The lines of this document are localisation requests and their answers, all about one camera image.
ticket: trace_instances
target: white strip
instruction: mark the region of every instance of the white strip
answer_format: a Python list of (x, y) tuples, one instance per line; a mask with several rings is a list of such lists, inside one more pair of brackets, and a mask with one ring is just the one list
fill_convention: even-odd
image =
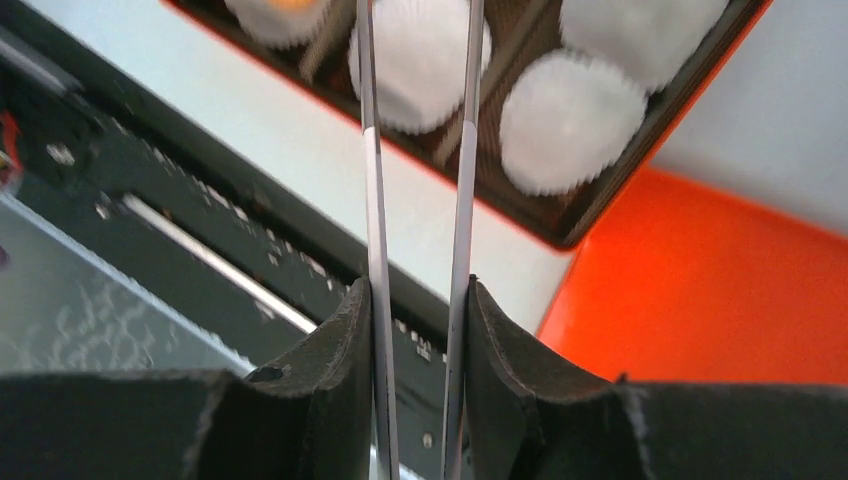
[(106, 276), (122, 285), (124, 288), (133, 294), (144, 298), (153, 308), (159, 310), (163, 315), (167, 316), (172, 322), (184, 328), (189, 334), (194, 335), (201, 341), (209, 345), (210, 348), (221, 354), (232, 363), (233, 372), (244, 376), (252, 372), (256, 367), (250, 361), (238, 354), (238, 352), (229, 348), (221, 341), (221, 338), (209, 331), (204, 330), (197, 324), (185, 318), (182, 314), (174, 310), (173, 307), (163, 302), (159, 297), (153, 295), (147, 289), (139, 285), (135, 280), (126, 276), (123, 272), (112, 266), (109, 262), (103, 260), (96, 253), (88, 250), (80, 245), (76, 240), (69, 237), (65, 232), (56, 228), (52, 223), (48, 222), (40, 215), (32, 211), (29, 207), (16, 200), (14, 197), (0, 193), (0, 205), (5, 206), (9, 210), (26, 219), (33, 226), (44, 232), (46, 235), (61, 243), (72, 253), (78, 255), (83, 260), (87, 261), (94, 268), (103, 272)]
[(126, 195), (124, 196), (123, 204), (131, 212), (147, 222), (151, 227), (176, 242), (179, 246), (188, 250), (201, 262), (223, 275), (259, 302), (262, 302), (265, 306), (297, 327), (300, 331), (309, 334), (315, 330), (315, 324), (302, 313), (297, 311), (288, 303), (280, 300), (279, 297), (268, 291), (252, 278), (245, 275), (244, 272), (233, 266), (233, 264), (221, 258), (220, 255), (213, 252), (209, 249), (209, 247), (202, 244), (170, 220), (160, 215), (156, 210), (150, 208), (150, 206), (141, 201), (138, 197), (134, 195)]

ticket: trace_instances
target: gray rod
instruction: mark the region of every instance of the gray rod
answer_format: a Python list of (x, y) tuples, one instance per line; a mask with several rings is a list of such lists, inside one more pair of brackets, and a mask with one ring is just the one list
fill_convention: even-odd
[(462, 470), (462, 417), (465, 398), (465, 312), (471, 274), (471, 224), (474, 213), (474, 174), (477, 170), (477, 117), (483, 63), (484, 0), (471, 0), (468, 56), (465, 66), (465, 107), (459, 147), (456, 223), (453, 237), (448, 362), (442, 419), (442, 479), (459, 480)]
[(357, 0), (359, 81), (362, 101), (362, 136), (366, 160), (366, 214), (368, 222), (368, 277), (371, 282), (374, 339), (374, 408), (377, 422), (377, 459), (380, 480), (400, 480), (397, 404), (392, 347), (392, 313), (389, 305), (389, 263), (386, 248), (386, 208), (383, 164), (374, 71), (374, 34), (371, 1)]

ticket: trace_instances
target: white round object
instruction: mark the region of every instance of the white round object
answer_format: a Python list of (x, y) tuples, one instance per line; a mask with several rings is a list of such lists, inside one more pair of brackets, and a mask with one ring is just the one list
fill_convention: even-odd
[[(468, 51), (468, 0), (377, 0), (373, 7), (377, 108), (383, 124), (410, 134), (444, 123), (462, 103)], [(483, 70), (492, 36), (483, 27)], [(348, 55), (357, 97), (357, 29)]]
[(332, 0), (315, 0), (298, 9), (285, 9), (270, 0), (226, 0), (241, 28), (259, 43), (275, 48), (302, 45), (318, 34)]
[(563, 0), (562, 41), (624, 70), (649, 92), (664, 88), (728, 0)]
[(565, 193), (621, 156), (646, 104), (618, 68), (549, 53), (527, 67), (504, 102), (504, 172), (527, 195)]

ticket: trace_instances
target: metal tweezers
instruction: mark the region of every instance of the metal tweezers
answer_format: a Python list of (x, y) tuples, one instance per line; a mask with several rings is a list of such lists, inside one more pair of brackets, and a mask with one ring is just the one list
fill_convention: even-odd
[[(462, 455), (464, 406), (465, 303), (471, 270), (471, 223), (474, 210), (474, 174), (477, 164), (477, 117), (483, 56), (484, 0), (470, 0), (468, 53), (465, 72), (462, 143), (459, 151), (453, 266), (448, 313), (447, 375), (442, 422), (443, 479), (459, 479)], [(362, 135), (367, 164), (366, 208), (368, 221), (368, 272), (373, 299), (374, 405), (377, 423), (379, 477), (400, 478), (395, 404), (394, 353), (390, 311), (383, 166), (374, 69), (373, 0), (357, 0), (359, 75), (362, 102)]]

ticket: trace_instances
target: tweezers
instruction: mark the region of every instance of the tweezers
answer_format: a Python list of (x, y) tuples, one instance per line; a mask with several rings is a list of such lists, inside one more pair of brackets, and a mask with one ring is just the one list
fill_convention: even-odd
[[(368, 275), (373, 299), (374, 407), (377, 424), (378, 477), (399, 480), (397, 407), (392, 349), (390, 287), (386, 249), (386, 215), (380, 125), (374, 66), (373, 0), (357, 0), (357, 33), (362, 135), (366, 159)], [(465, 386), (465, 304), (471, 273), (471, 224), (477, 167), (477, 119), (483, 57), (484, 0), (471, 0), (465, 71), (462, 142), (459, 150), (453, 264), (448, 312), (447, 374), (442, 419), (442, 479), (459, 479)]]

